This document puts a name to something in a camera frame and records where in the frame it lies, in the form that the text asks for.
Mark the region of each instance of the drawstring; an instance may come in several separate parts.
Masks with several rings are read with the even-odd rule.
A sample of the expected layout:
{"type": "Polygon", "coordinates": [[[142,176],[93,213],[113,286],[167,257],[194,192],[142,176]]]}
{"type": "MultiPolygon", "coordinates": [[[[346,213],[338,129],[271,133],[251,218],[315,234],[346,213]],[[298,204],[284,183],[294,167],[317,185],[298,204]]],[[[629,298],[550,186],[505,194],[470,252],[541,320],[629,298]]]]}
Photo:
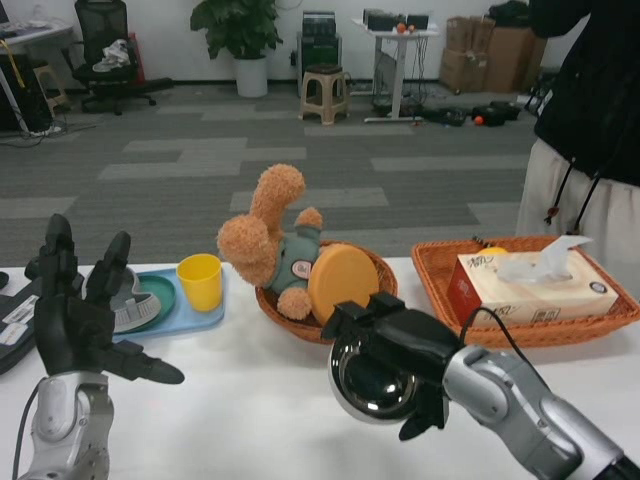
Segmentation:
{"type": "Polygon", "coordinates": [[[582,204],[582,208],[580,209],[580,213],[578,214],[578,218],[576,219],[576,223],[573,224],[573,228],[567,232],[567,235],[580,235],[580,221],[584,216],[584,212],[587,211],[587,206],[589,205],[589,201],[593,196],[593,192],[596,190],[598,183],[602,180],[602,174],[598,172],[591,183],[591,188],[589,189],[589,193],[587,194],[587,199],[582,204]]]}
{"type": "Polygon", "coordinates": [[[567,169],[567,173],[564,174],[564,178],[562,179],[562,183],[560,184],[560,188],[558,189],[558,194],[556,195],[556,201],[554,202],[553,207],[547,210],[547,217],[544,219],[547,225],[551,225],[551,219],[558,215],[558,213],[560,213],[560,207],[558,205],[560,205],[560,198],[562,198],[562,192],[564,191],[564,187],[567,184],[567,180],[569,180],[569,175],[573,170],[574,163],[575,158],[571,160],[569,168],[567,169]]]}

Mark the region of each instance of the person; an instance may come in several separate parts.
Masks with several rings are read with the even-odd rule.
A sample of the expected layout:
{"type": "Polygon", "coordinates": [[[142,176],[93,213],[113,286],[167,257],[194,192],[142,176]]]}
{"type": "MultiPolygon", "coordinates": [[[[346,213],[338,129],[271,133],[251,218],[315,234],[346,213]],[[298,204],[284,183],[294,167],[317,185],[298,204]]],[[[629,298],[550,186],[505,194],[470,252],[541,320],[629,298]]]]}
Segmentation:
{"type": "Polygon", "coordinates": [[[531,0],[542,38],[591,15],[540,102],[518,235],[580,234],[640,298],[640,2],[531,0]]]}

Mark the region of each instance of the potted plant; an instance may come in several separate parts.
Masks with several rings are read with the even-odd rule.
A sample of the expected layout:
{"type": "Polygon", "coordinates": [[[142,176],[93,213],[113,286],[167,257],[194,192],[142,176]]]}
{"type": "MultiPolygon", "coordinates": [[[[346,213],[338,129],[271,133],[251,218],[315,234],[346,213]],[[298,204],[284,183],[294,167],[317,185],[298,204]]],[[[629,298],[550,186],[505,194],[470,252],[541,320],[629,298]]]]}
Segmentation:
{"type": "Polygon", "coordinates": [[[267,94],[264,50],[282,43],[275,26],[275,0],[203,0],[191,13],[191,30],[205,29],[209,57],[226,48],[233,55],[238,95],[267,94]]]}

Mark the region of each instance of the orange round lid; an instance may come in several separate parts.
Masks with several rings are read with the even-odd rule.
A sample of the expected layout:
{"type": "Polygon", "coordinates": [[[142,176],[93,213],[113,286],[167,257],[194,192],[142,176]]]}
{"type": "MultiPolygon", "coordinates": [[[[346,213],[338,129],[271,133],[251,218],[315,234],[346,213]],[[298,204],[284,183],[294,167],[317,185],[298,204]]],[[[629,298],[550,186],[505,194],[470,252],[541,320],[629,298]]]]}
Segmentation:
{"type": "Polygon", "coordinates": [[[362,307],[380,290],[378,272],[362,250],[350,245],[330,245],[313,264],[309,296],[314,317],[324,325],[336,304],[354,301],[362,307]]]}

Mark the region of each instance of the cable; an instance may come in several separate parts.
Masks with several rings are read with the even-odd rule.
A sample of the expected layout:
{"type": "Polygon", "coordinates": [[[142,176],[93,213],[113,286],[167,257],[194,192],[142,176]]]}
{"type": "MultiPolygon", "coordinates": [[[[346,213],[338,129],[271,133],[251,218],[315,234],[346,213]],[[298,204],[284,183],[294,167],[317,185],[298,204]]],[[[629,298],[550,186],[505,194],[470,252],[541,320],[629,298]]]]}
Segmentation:
{"type": "Polygon", "coordinates": [[[42,380],[44,380],[44,378],[42,378],[38,382],[38,384],[33,389],[33,392],[31,392],[31,395],[29,395],[27,404],[24,406],[24,410],[22,412],[22,418],[20,419],[20,427],[18,428],[18,438],[16,440],[16,453],[13,456],[13,473],[11,475],[11,480],[18,479],[18,469],[20,468],[20,451],[22,450],[22,438],[24,437],[24,427],[27,424],[27,417],[29,416],[29,410],[31,410],[31,405],[33,404],[33,401],[35,400],[36,395],[38,394],[38,388],[40,387],[42,380]]]}
{"type": "Polygon", "coordinates": [[[522,359],[524,363],[526,363],[527,365],[529,365],[529,367],[531,367],[531,370],[533,370],[533,373],[536,374],[536,377],[538,377],[538,380],[540,380],[545,387],[549,388],[549,386],[547,385],[547,382],[544,381],[542,376],[538,373],[536,368],[531,364],[531,362],[526,357],[526,355],[522,352],[522,350],[520,350],[520,347],[518,347],[518,345],[516,344],[516,341],[513,339],[513,337],[509,333],[509,330],[507,330],[507,327],[505,326],[502,319],[493,310],[490,310],[486,307],[478,307],[473,312],[471,312],[471,315],[469,315],[469,318],[467,318],[467,321],[464,322],[464,326],[462,327],[462,331],[460,332],[460,343],[458,344],[458,348],[459,349],[464,348],[465,346],[464,339],[467,336],[467,330],[469,330],[469,327],[471,327],[476,317],[478,316],[478,313],[480,312],[486,312],[489,315],[491,315],[491,317],[500,326],[500,329],[502,330],[502,333],[504,333],[504,336],[507,337],[507,340],[509,341],[509,344],[511,345],[511,348],[513,348],[514,352],[516,352],[516,354],[522,359]]]}

